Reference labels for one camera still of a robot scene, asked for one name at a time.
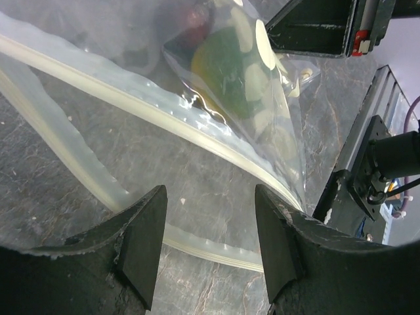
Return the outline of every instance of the red object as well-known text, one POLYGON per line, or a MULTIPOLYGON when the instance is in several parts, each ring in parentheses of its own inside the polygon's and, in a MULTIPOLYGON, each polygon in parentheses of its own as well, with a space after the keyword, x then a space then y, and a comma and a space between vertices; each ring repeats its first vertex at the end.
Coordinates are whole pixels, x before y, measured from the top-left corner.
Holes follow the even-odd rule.
POLYGON ((356 33, 356 38, 354 39, 352 56, 357 56, 357 57, 363 56, 363 53, 359 52, 360 43, 368 39, 369 39, 369 31, 358 31, 356 33))
POLYGON ((184 32, 184 42, 189 48, 201 44, 209 35, 212 16, 211 11, 205 5, 195 5, 186 9, 180 21, 184 32))

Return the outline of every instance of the plastic bag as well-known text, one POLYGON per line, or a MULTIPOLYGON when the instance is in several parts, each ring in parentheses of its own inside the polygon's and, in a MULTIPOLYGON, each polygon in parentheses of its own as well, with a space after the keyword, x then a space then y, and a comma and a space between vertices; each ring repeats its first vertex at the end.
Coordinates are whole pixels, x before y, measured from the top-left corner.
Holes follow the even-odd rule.
MULTIPOLYGON (((248 2, 20 0, 0 10, 32 24, 2 16, 2 53, 196 143, 303 209, 300 119, 293 124, 287 103, 299 95, 301 72, 275 57, 248 2)), ((90 165, 76 176, 83 180, 90 165)), ((133 201, 112 178, 92 180, 85 186, 110 209, 133 201), (110 190, 127 198, 109 199, 110 190)), ((262 270, 256 253, 214 241, 173 226, 165 232, 187 253, 262 270)))

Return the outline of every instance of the ziplock bag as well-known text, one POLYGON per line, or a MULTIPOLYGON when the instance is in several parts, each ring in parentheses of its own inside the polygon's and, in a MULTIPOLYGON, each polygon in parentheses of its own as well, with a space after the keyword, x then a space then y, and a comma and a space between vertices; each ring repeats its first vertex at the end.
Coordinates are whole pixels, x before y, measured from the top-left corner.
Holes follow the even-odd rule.
MULTIPOLYGON (((19 61, 2 57, 1 92, 107 208, 134 197, 24 64, 209 150, 304 209, 300 121, 287 102, 300 75, 272 52, 247 1, 18 0, 0 11, 0 52, 19 61)), ((178 226, 167 224, 166 244, 262 271, 256 250, 193 235, 170 211, 178 226)))

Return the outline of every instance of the black cable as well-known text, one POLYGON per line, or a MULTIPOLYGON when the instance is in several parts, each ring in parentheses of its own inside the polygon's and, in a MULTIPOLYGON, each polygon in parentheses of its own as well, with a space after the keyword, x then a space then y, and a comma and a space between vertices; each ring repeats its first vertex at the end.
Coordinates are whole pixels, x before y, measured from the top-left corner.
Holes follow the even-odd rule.
POLYGON ((416 187, 420 185, 420 178, 413 180, 412 182, 409 182, 408 184, 405 184, 401 187, 398 187, 397 189, 394 189, 390 192, 387 192, 387 197, 393 197, 395 195, 401 194, 402 192, 405 192, 406 190, 412 189, 413 187, 416 187))

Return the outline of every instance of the marble countertop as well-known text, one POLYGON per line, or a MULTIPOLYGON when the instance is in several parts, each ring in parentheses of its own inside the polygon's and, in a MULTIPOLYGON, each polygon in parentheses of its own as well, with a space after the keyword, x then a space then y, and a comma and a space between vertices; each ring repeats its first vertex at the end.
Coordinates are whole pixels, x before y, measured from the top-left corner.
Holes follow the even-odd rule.
MULTIPOLYGON (((281 2, 259 4, 257 9, 267 19, 272 6, 281 2)), ((311 212, 377 64, 370 56, 305 59, 321 69, 299 101, 311 212)), ((171 224, 213 241, 259 250, 253 201, 258 179, 66 83, 37 74, 125 189, 141 197, 164 184, 171 224)), ((3 97, 0 123, 0 241, 21 247, 53 245, 112 215, 3 97)), ((152 314, 266 314, 268 307, 263 274, 163 246, 152 314)))

